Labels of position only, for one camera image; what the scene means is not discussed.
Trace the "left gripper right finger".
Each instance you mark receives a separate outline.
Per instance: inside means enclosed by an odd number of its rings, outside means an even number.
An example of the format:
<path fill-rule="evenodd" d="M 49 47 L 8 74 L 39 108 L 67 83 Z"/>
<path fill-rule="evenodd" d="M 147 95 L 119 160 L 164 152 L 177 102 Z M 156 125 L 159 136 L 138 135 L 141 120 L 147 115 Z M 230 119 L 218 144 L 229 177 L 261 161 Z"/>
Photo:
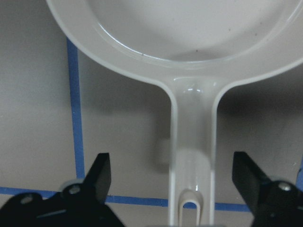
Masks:
<path fill-rule="evenodd" d="M 233 154 L 232 182 L 253 215 L 269 214 L 274 182 L 244 151 Z"/>

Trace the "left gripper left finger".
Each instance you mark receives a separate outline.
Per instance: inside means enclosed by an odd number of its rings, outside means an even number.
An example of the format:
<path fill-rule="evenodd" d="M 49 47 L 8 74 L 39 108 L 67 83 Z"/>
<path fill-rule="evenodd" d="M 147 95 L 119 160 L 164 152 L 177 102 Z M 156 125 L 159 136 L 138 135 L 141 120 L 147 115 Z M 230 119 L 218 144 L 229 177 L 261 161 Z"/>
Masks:
<path fill-rule="evenodd" d="M 104 204 L 110 185 L 110 156 L 108 153 L 99 153 L 82 183 L 84 204 Z"/>

